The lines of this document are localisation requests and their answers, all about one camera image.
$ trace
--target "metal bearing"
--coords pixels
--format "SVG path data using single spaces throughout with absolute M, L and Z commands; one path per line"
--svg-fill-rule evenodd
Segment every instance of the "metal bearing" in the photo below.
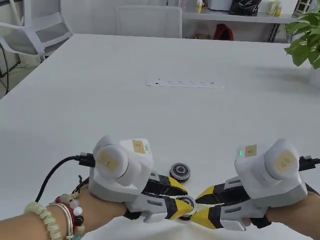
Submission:
M 186 182 L 191 175 L 190 168 L 188 165 L 178 162 L 175 163 L 170 169 L 170 177 L 177 180 L 179 183 Z
M 190 206 L 193 207 L 193 210 L 191 212 L 189 212 L 186 215 L 183 215 L 183 216 L 179 217 L 179 219 L 182 220 L 182 221 L 190 221 L 191 215 L 195 214 L 196 211 L 197 211 L 197 203 L 196 203 L 195 199 L 192 196 L 189 196 L 189 195 L 179 196 L 176 199 L 184 201 L 186 204 L 189 204 Z

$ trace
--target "beaded bracelet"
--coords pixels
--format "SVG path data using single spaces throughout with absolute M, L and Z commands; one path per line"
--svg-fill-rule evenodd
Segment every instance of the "beaded bracelet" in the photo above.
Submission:
M 52 216 L 51 212 L 40 203 L 32 201 L 25 208 L 24 213 L 34 213 L 46 225 L 46 229 L 49 232 L 51 240 L 61 240 L 62 236 L 59 230 L 59 226 L 56 224 L 56 219 Z
M 73 194 L 63 194 L 55 199 L 57 204 L 62 203 L 67 206 L 73 223 L 73 240 L 79 240 L 85 233 L 84 217 L 82 216 L 83 209 L 80 207 L 79 201 L 76 199 L 79 196 L 78 192 Z

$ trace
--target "power strip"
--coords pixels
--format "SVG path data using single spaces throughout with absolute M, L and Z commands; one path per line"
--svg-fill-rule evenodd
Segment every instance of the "power strip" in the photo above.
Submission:
M 147 86 L 152 87 L 182 87 L 200 89 L 223 89 L 224 87 L 214 81 L 188 81 L 188 80 L 147 80 Z

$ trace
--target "silver bangle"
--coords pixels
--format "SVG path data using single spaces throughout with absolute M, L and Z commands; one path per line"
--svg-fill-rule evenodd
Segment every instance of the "silver bangle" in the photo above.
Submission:
M 60 209 L 63 210 L 65 218 L 66 218 L 66 223 L 67 223 L 67 236 L 65 237 L 65 239 L 73 239 L 74 238 L 74 226 L 73 226 L 73 222 L 72 222 L 72 216 L 71 213 L 69 212 L 69 209 L 66 205 L 64 205 L 63 203 L 49 203 L 47 205 L 48 207 L 51 206 L 57 206 Z

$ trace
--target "floor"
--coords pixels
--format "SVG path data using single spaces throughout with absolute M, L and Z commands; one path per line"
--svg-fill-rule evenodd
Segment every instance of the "floor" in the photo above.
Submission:
M 12 90 L 15 86 L 17 86 L 26 76 L 28 76 L 35 67 L 28 68 L 20 68 L 16 67 L 12 71 L 9 72 L 9 90 Z M 7 84 L 7 76 L 0 78 L 0 80 Z M 0 99 L 5 95 L 6 88 L 0 82 Z

